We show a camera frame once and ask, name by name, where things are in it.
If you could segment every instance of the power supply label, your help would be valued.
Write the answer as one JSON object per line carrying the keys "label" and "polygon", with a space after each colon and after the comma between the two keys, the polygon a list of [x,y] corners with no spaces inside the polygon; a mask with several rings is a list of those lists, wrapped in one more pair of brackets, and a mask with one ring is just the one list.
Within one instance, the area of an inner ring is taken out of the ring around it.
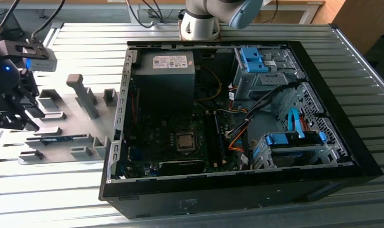
{"label": "power supply label", "polygon": [[153,69],[188,68],[186,56],[153,57]]}

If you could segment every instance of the white label sticker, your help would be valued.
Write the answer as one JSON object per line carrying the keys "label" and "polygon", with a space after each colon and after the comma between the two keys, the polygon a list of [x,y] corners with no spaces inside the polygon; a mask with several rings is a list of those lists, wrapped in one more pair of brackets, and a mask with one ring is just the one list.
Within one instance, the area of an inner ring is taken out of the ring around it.
{"label": "white label sticker", "polygon": [[274,61],[264,61],[265,65],[268,66],[276,66]]}
{"label": "white label sticker", "polygon": [[153,69],[188,68],[186,56],[153,57]]}
{"label": "white label sticker", "polygon": [[248,165],[248,158],[245,157],[244,154],[241,154],[241,161],[244,162],[245,165]]}

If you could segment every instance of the aluminum extrusion table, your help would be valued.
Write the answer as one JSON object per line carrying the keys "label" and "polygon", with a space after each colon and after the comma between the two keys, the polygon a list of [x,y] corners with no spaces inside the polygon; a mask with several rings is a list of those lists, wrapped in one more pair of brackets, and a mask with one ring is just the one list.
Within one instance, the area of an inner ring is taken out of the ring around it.
{"label": "aluminum extrusion table", "polygon": [[[327,25],[262,24],[242,31],[222,26],[221,31],[224,40],[303,42],[384,172],[384,81],[340,30]],[[118,88],[126,41],[177,39],[174,24],[152,29],[130,24],[54,24],[45,45],[56,52],[58,67],[56,73],[36,73],[38,88],[73,94],[64,84],[68,73],[81,73],[94,93]],[[101,116],[101,135],[110,131],[109,118]],[[14,222],[29,227],[384,227],[384,176],[307,204],[128,220],[97,200],[101,160],[17,164],[18,146],[29,134],[0,131],[2,227],[12,227],[6,224]]]}

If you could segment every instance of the wire bundle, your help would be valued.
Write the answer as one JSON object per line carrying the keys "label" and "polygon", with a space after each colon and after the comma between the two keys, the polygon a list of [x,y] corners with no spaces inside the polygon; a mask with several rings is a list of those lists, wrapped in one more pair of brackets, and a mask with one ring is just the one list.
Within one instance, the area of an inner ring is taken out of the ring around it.
{"label": "wire bundle", "polygon": [[298,82],[292,82],[286,85],[280,85],[278,87],[276,87],[273,90],[270,90],[256,102],[254,104],[250,106],[249,110],[246,111],[245,117],[244,117],[244,121],[226,133],[226,136],[233,135],[238,130],[238,134],[236,135],[236,137],[232,139],[230,144],[229,144],[229,150],[237,150],[237,151],[242,151],[242,149],[240,148],[234,148],[233,144],[236,143],[237,139],[240,138],[241,134],[244,133],[244,131],[248,128],[248,124],[250,122],[250,120],[254,117],[254,114],[257,111],[260,111],[266,105],[269,105],[273,96],[282,90],[288,89],[288,88],[293,88],[298,86]]}
{"label": "wire bundle", "polygon": [[[152,8],[152,6],[146,3],[145,0],[141,0],[141,1],[142,1],[144,4],[146,5],[146,7],[152,10],[152,12],[154,13],[156,17],[160,19],[160,22],[161,22],[161,23],[165,23],[165,20],[169,18],[173,10],[170,10],[166,18],[164,19],[164,17],[162,17],[162,12],[161,12],[161,9],[160,9],[160,7],[158,7],[158,4],[156,3],[156,0],[153,0],[153,4],[154,4],[154,6],[156,6],[156,10]],[[146,28],[146,29],[150,28],[152,26],[154,26],[154,22],[153,22],[153,21],[150,22],[149,25],[144,25],[144,24],[141,23],[140,18],[137,18],[137,16],[136,16],[136,12],[134,12],[134,10],[133,10],[133,7],[130,6],[130,1],[129,1],[129,0],[126,0],[126,5],[128,5],[129,11],[130,11],[130,13],[132,13],[132,15],[133,15],[137,23],[138,23],[144,28]]]}
{"label": "wire bundle", "polygon": [[298,117],[298,120],[300,120],[300,123],[301,123],[301,129],[305,131],[305,132],[309,132],[311,131],[311,128],[308,127],[307,125],[307,121],[304,119],[304,117]]}
{"label": "wire bundle", "polygon": [[232,108],[232,100],[230,100],[230,102],[229,102],[229,111],[234,111],[234,112],[242,112],[242,113],[246,113],[246,110],[245,109],[233,109]]}

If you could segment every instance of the open computer tower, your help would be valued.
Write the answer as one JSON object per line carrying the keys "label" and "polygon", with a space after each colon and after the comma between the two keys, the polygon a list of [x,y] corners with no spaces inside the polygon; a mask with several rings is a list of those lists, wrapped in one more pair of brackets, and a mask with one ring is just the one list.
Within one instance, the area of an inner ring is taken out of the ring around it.
{"label": "open computer tower", "polygon": [[315,201],[381,170],[294,41],[129,42],[100,200],[128,217]]}

